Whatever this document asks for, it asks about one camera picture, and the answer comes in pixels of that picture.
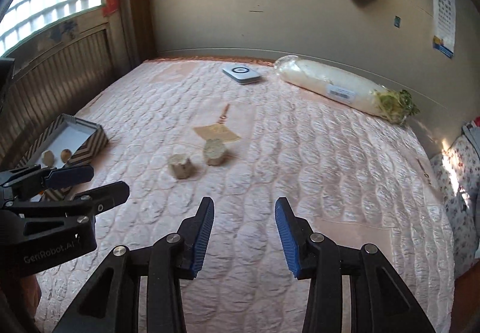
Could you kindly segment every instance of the box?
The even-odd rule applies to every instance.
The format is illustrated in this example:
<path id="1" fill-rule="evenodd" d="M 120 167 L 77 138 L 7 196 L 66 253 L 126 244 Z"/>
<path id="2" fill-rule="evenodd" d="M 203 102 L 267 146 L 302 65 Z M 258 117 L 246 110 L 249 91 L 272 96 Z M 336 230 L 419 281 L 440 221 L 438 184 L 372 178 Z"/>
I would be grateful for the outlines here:
<path id="1" fill-rule="evenodd" d="M 89 164 L 92 159 L 109 142 L 102 126 L 87 122 L 75 116 L 60 115 L 28 149 L 20 160 L 18 167 L 40 164 L 42 167 L 42 153 L 51 150 L 55 156 L 56 168 Z M 64 164 L 60 159 L 63 149 L 69 149 L 73 154 Z M 37 195 L 32 200 L 63 200 L 68 195 L 71 187 L 61 190 L 47 189 L 43 196 Z"/>

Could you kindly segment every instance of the white radish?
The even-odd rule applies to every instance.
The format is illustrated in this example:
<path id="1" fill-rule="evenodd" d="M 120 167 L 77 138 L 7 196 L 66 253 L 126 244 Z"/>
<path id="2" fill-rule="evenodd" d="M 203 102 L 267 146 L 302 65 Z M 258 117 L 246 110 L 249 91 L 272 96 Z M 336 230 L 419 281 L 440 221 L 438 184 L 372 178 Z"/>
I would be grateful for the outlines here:
<path id="1" fill-rule="evenodd" d="M 389 90 L 367 78 L 320 62 L 288 55 L 275 62 L 275 69 L 284 81 L 394 124 L 402 124 L 407 116 L 418 112 L 406 90 Z"/>

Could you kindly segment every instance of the pink quilted mattress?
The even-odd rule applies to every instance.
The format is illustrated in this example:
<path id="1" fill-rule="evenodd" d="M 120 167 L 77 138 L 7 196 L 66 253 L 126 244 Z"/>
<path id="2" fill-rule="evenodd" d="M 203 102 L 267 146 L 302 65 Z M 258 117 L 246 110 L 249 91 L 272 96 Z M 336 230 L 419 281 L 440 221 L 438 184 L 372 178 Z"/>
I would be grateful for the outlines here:
<path id="1" fill-rule="evenodd" d="M 239 85 L 219 61 L 147 62 L 115 82 L 77 116 L 99 123 L 110 143 L 83 189 L 124 180 L 129 200 L 97 217 L 98 249 L 38 275 L 35 317 L 50 333 L 99 263 L 117 245 L 153 244 L 192 216 L 203 196 L 215 220 L 203 270 L 182 283 L 189 333 L 300 332 L 309 281 L 287 269 L 273 207 L 297 215 L 340 245 L 379 245 L 427 313 L 447 333 L 454 290 L 452 233 L 430 163 L 410 129 L 264 77 Z M 218 120 L 241 137 L 221 166 L 203 163 L 193 127 Z M 174 153 L 196 173 L 172 178 Z M 344 291 L 347 304 L 348 291 Z M 344 331 L 349 329 L 345 307 Z M 140 332 L 145 332 L 145 299 Z"/>

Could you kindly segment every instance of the wall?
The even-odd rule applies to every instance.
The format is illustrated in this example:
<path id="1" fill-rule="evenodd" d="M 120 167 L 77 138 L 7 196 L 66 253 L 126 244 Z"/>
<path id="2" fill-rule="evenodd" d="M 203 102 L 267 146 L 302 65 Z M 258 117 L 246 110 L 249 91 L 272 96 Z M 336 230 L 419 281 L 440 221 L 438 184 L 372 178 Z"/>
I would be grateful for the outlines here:
<path id="1" fill-rule="evenodd" d="M 480 111 L 480 15 L 457 0 L 452 60 L 431 46 L 432 0 L 151 0 L 160 55 L 275 59 L 295 53 L 407 88 L 427 154 L 450 145 Z M 401 27 L 393 26 L 395 16 Z"/>

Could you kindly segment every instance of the brown paper tag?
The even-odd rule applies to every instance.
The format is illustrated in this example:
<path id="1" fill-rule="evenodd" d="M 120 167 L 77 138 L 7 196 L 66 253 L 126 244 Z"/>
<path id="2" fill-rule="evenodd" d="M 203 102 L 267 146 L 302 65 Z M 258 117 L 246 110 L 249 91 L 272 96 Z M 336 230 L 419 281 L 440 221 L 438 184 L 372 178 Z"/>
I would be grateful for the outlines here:
<path id="1" fill-rule="evenodd" d="M 224 143 L 235 142 L 241 138 L 221 123 L 210 126 L 194 127 L 193 130 L 204 140 L 222 140 Z"/>

